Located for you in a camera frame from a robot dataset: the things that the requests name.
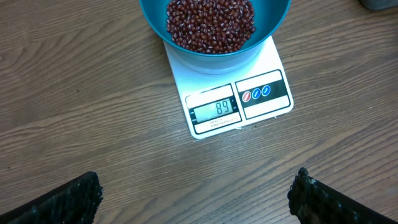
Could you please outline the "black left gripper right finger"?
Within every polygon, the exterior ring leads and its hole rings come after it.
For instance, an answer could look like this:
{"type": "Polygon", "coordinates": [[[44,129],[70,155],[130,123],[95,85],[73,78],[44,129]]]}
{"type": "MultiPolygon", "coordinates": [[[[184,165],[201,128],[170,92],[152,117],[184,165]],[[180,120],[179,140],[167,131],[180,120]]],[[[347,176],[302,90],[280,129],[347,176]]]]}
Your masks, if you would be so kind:
{"type": "Polygon", "coordinates": [[[304,167],[295,176],[287,198],[290,214],[303,224],[397,224],[310,177],[304,167]]]}

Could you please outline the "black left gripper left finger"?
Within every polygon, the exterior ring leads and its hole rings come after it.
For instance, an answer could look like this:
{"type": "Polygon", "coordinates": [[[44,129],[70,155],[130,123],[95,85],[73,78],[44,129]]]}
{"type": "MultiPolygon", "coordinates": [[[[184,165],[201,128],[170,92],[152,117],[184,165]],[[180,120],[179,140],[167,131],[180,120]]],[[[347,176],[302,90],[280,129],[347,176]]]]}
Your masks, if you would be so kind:
{"type": "Polygon", "coordinates": [[[1,215],[1,223],[92,224],[103,200],[96,172],[89,171],[1,215]]]}

